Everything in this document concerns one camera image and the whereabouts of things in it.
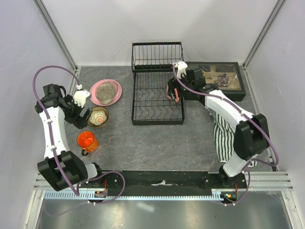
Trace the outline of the small green patterned bowl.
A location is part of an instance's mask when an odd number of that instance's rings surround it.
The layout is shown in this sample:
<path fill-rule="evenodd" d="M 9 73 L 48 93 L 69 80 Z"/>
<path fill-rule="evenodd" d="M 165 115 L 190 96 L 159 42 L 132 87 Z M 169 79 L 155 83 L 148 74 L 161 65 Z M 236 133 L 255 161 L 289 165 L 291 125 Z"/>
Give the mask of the small green patterned bowl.
<path fill-rule="evenodd" d="M 107 120 L 107 115 L 104 110 L 92 111 L 89 117 L 89 122 L 95 126 L 100 126 Z"/>

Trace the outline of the pink patterned bowl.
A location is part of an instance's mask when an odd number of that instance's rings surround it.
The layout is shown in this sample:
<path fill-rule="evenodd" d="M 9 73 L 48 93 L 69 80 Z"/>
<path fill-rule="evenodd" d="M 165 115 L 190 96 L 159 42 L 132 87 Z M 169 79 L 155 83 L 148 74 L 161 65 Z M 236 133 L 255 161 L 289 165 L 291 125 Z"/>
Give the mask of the pink patterned bowl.
<path fill-rule="evenodd" d="M 108 110 L 107 110 L 106 108 L 104 108 L 104 107 L 101 107 L 101 106 L 97 106 L 97 107 L 94 107 L 94 108 L 91 109 L 91 111 L 98 111 L 98 110 L 104 110 L 104 111 L 105 111 L 105 113 L 106 113 L 106 115 L 107 115 L 107 120 L 106 120 L 106 122 L 103 123 L 102 125 L 100 125 L 100 126 L 95 126 L 95 125 L 93 125 L 92 123 L 90 123 L 90 122 L 89 122 L 89 119 L 88 119 L 88 125 L 91 126 L 91 127 L 94 127 L 94 128 L 102 128 L 102 127 L 104 127 L 104 126 L 107 124 L 107 122 L 109 121 L 109 112 L 108 112 Z"/>

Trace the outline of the pink mug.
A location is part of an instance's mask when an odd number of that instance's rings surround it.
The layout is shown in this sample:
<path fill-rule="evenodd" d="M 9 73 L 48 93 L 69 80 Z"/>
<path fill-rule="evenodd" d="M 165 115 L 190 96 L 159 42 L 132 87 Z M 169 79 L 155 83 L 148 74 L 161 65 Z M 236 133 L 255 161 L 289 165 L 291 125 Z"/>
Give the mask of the pink mug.
<path fill-rule="evenodd" d="M 176 103 L 180 101 L 179 93 L 175 85 L 167 84 L 166 96 L 170 100 L 174 100 Z"/>

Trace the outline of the orange mug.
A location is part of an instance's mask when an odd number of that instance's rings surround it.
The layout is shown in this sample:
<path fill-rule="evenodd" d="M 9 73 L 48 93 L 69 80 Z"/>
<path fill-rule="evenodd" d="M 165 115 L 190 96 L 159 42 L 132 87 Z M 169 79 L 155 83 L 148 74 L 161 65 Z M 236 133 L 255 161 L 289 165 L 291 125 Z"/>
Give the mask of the orange mug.
<path fill-rule="evenodd" d="M 77 144 L 82 148 L 81 155 L 87 156 L 89 153 L 95 151 L 99 142 L 91 131 L 83 131 L 77 137 Z"/>

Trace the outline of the pink plate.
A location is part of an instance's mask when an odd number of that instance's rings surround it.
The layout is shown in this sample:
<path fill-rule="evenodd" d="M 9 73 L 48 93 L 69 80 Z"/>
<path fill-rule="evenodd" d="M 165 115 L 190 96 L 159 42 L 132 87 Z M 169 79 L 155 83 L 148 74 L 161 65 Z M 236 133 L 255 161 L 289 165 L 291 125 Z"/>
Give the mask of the pink plate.
<path fill-rule="evenodd" d="M 96 97 L 96 90 L 98 89 L 98 87 L 100 85 L 102 85 L 103 83 L 111 83 L 114 88 L 116 89 L 116 95 L 114 96 L 114 98 L 112 99 L 111 102 L 107 103 L 107 104 L 103 104 L 101 103 L 98 98 Z M 91 93 L 91 101 L 95 104 L 95 105 L 98 105 L 98 106 L 110 106 L 114 103 L 116 103 L 121 95 L 122 95 L 122 87 L 121 85 L 116 81 L 116 80 L 112 80 L 112 79 L 103 79 L 103 80 L 100 80 L 98 82 L 96 82 L 90 89 L 90 93 Z"/>

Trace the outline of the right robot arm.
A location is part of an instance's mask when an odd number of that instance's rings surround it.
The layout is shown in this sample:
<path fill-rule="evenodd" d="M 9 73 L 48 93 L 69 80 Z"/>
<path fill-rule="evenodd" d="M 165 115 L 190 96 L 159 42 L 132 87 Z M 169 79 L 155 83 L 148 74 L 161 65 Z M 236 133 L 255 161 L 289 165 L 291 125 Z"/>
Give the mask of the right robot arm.
<path fill-rule="evenodd" d="M 257 156 L 270 147 L 267 119 L 253 114 L 229 99 L 214 83 L 207 83 L 201 70 L 183 61 L 172 66 L 174 77 L 168 81 L 167 97 L 178 102 L 194 99 L 204 105 L 214 119 L 214 140 L 223 163 L 218 176 L 222 187 L 235 183 L 235 176 L 255 166 Z"/>

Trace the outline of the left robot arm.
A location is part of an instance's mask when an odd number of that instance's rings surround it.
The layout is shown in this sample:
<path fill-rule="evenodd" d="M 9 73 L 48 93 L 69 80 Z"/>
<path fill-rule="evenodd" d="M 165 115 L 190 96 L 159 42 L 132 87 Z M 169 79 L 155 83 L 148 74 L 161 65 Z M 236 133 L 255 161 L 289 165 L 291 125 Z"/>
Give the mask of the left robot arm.
<path fill-rule="evenodd" d="M 61 191 L 88 180 L 93 187 L 101 187 L 105 177 L 96 163 L 85 164 L 69 148 L 65 123 L 83 129 L 88 125 L 92 110 L 81 112 L 90 97 L 87 90 L 77 90 L 69 95 L 63 86 L 49 84 L 43 87 L 44 96 L 37 101 L 45 134 L 44 160 L 37 164 L 38 171 L 56 191 Z"/>

